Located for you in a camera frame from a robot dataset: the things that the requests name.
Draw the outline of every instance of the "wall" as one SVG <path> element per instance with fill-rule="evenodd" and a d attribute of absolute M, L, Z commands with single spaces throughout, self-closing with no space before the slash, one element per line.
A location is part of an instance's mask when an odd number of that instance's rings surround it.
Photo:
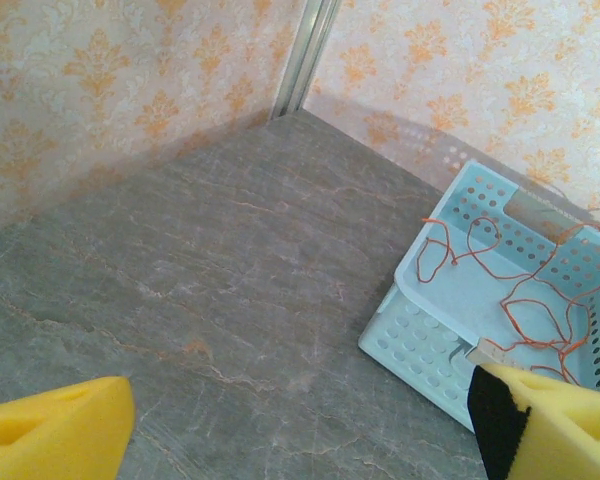
<path fill-rule="evenodd" d="M 305 108 L 440 189 L 471 156 L 414 124 L 600 220 L 600 0 L 343 0 Z"/>
<path fill-rule="evenodd" d="M 0 225 L 264 122 L 303 0 L 0 0 Z"/>

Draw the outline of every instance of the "yellow sponge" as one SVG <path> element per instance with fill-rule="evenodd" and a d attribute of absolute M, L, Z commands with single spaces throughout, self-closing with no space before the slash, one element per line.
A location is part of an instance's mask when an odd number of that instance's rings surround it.
<path fill-rule="evenodd" d="M 468 407 L 489 480 L 600 480 L 600 392 L 489 364 Z"/>
<path fill-rule="evenodd" d="M 0 480 L 114 480 L 134 423 L 126 378 L 0 405 Z"/>

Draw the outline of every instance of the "plastic basket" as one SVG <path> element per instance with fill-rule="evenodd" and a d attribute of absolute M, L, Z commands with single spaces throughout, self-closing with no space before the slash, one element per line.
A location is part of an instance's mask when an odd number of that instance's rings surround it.
<path fill-rule="evenodd" d="M 497 231 L 488 222 L 478 222 L 471 231 L 473 250 L 491 246 L 496 235 L 499 246 L 480 259 L 501 276 L 534 272 L 546 262 L 555 244 L 519 220 L 505 213 L 505 207 L 520 187 L 490 169 L 468 162 L 444 194 L 431 217 L 449 228 L 451 246 L 457 254 L 467 251 L 467 232 L 481 216 L 497 222 Z M 360 337 L 367 354 L 418 390 L 468 429 L 473 430 L 467 411 L 467 389 L 474 363 L 468 356 L 481 339 L 512 345 L 520 336 L 512 328 L 500 301 L 516 280 L 498 280 L 488 275 L 472 258 L 456 266 L 447 262 L 431 283 L 416 276 L 416 259 L 427 237 L 445 241 L 444 229 L 428 223 L 395 271 L 395 283 Z M 429 276 L 440 263 L 444 247 L 429 245 L 420 258 L 423 276 Z M 575 297 L 600 285 L 600 232 L 583 227 L 560 246 L 556 256 L 538 275 L 568 297 Z M 568 302 L 549 286 L 529 281 L 516 297 L 538 299 L 549 306 L 567 330 Z M 600 290 L 580 298 L 591 315 L 591 336 L 587 344 L 569 355 L 567 367 L 578 382 L 600 391 Z M 536 338 L 553 338 L 555 328 L 546 310 L 520 303 L 512 307 L 526 332 Z M 586 334 L 588 319 L 584 308 L 571 312 L 574 337 Z M 519 346 L 506 355 L 492 347 L 492 359 L 528 369 L 532 365 L 559 368 L 553 350 Z"/>

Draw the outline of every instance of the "marble veining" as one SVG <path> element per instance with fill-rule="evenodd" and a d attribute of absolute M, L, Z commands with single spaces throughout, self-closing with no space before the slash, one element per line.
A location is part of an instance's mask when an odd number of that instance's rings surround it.
<path fill-rule="evenodd" d="M 130 378 L 120 479 L 484 479 L 357 347 L 439 193 L 306 112 L 0 231 L 0 402 Z"/>

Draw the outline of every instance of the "red string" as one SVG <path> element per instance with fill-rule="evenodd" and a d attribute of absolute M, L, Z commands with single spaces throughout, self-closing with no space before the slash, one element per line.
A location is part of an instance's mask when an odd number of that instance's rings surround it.
<path fill-rule="evenodd" d="M 587 343 L 587 341 L 589 340 L 589 336 L 591 335 L 591 315 L 590 315 L 589 307 L 587 307 L 586 305 L 584 305 L 582 303 L 579 303 L 578 300 L 584 296 L 591 295 L 591 294 L 597 292 L 598 290 L 600 290 L 600 285 L 598 285 L 596 288 L 594 288 L 592 290 L 578 294 L 573 298 L 569 298 L 567 295 L 565 295 L 563 292 L 561 292 L 551 282 L 548 282 L 543 279 L 539 279 L 537 277 L 538 277 L 538 274 L 544 268 L 546 268 L 546 266 L 549 265 L 549 263 L 551 263 L 551 261 L 555 258 L 560 246 L 563 245 L 564 243 L 566 243 L 566 241 L 574 234 L 574 232 L 576 232 L 577 230 L 580 230 L 581 228 L 583 228 L 585 226 L 590 226 L 590 227 L 596 228 L 600 232 L 600 226 L 597 224 L 591 224 L 591 223 L 582 223 L 582 224 L 574 225 L 573 227 L 565 230 L 564 232 L 562 232 L 560 234 L 560 236 L 558 237 L 558 239 L 555 242 L 555 246 L 554 246 L 553 250 L 549 253 L 547 260 L 544 262 L 541 262 L 540 266 L 534 272 L 521 273 L 521 274 L 512 275 L 512 276 L 504 276 L 504 275 L 495 274 L 478 257 L 478 255 L 481 255 L 481 254 L 487 253 L 491 250 L 494 250 L 500 245 L 502 235 L 500 234 L 497 223 L 493 219 L 491 219 L 489 217 L 481 216 L 471 222 L 471 225 L 467 231 L 467 253 L 463 253 L 462 255 L 456 255 L 455 252 L 453 251 L 453 249 L 451 248 L 451 235 L 450 235 L 449 228 L 446 225 L 446 223 L 444 223 L 441 220 L 434 219 L 434 218 L 424 218 L 423 221 L 425 223 L 434 223 L 434 224 L 442 226 L 444 228 L 444 232 L 445 232 L 445 241 L 442 242 L 440 240 L 436 240 L 436 239 L 427 237 L 422 250 L 416 257 L 416 275 L 418 277 L 418 280 L 422 283 L 432 282 L 433 279 L 438 274 L 438 272 L 440 271 L 440 269 L 446 264 L 449 257 L 451 257 L 451 265 L 452 266 L 458 265 L 458 260 L 460 260 L 462 258 L 473 257 L 473 259 L 489 275 L 491 275 L 493 278 L 495 278 L 497 280 L 519 279 L 519 281 L 513 286 L 511 291 L 500 301 L 500 306 L 501 306 L 502 310 L 504 311 L 504 313 L 506 314 L 507 318 L 509 319 L 509 322 L 511 323 L 513 329 L 518 333 L 518 335 L 522 338 L 522 340 L 514 342 L 509 347 L 503 347 L 502 345 L 499 345 L 498 343 L 496 343 L 495 341 L 493 341 L 489 338 L 486 338 L 485 340 L 503 352 L 510 352 L 520 345 L 526 345 L 528 347 L 531 347 L 534 349 L 540 349 L 540 350 L 552 349 L 557 354 L 557 357 L 558 357 L 558 360 L 560 363 L 560 370 L 553 368 L 553 367 L 546 366 L 546 365 L 532 365 L 530 367 L 531 370 L 538 370 L 538 369 L 548 370 L 548 371 L 551 371 L 551 372 L 554 372 L 554 373 L 560 375 L 567 382 L 579 384 L 576 377 L 571 373 L 569 368 L 566 366 L 566 360 L 569 355 L 571 355 L 573 352 L 575 352 L 578 348 L 585 345 Z M 480 221 L 486 221 L 486 222 L 489 222 L 491 225 L 493 225 L 493 227 L 496 231 L 496 236 L 495 236 L 496 241 L 493 245 L 491 245 L 489 247 L 482 248 L 480 250 L 474 250 L 473 247 L 471 246 L 471 232 L 473 231 L 474 226 L 477 226 L 480 224 Z M 442 260 L 440 261 L 440 263 L 433 270 L 431 276 L 427 279 L 423 279 L 420 274 L 420 262 L 421 262 L 422 256 L 424 255 L 425 251 L 427 250 L 427 248 L 430 244 L 436 244 L 436 245 L 443 246 L 445 248 L 445 255 L 442 258 Z M 521 285 L 523 285 L 525 282 L 528 282 L 530 280 L 547 285 L 554 292 L 556 292 L 556 294 L 558 294 L 562 299 L 568 301 L 567 309 L 565 312 L 565 319 L 566 319 L 567 327 L 569 329 L 568 336 L 565 335 L 565 333 L 562 331 L 562 328 L 560 327 L 560 323 L 558 322 L 556 317 L 553 315 L 553 312 L 551 311 L 551 309 L 549 308 L 549 306 L 546 303 L 541 302 L 540 300 L 535 300 L 535 299 L 531 299 L 531 298 L 521 298 L 521 299 L 511 300 L 511 298 L 515 295 L 518 288 Z M 511 310 L 509 308 L 511 305 L 515 305 L 515 304 L 519 304 L 519 303 L 533 303 L 533 304 L 539 305 L 542 308 L 544 308 L 547 311 L 549 318 L 551 319 L 551 323 L 553 324 L 553 326 L 556 330 L 556 333 L 557 333 L 556 338 L 546 341 L 546 340 L 538 340 L 538 339 L 535 339 L 535 338 L 527 335 L 524 332 L 524 330 L 522 329 L 522 327 L 520 326 L 520 324 L 518 323 L 518 321 L 516 320 L 516 318 L 514 317 L 514 315 L 511 313 Z M 582 338 L 578 339 L 577 341 L 574 341 L 575 333 L 574 333 L 573 324 L 572 324 L 571 316 L 570 316 L 573 306 L 582 307 L 586 310 L 586 313 L 587 313 L 587 332 Z"/>

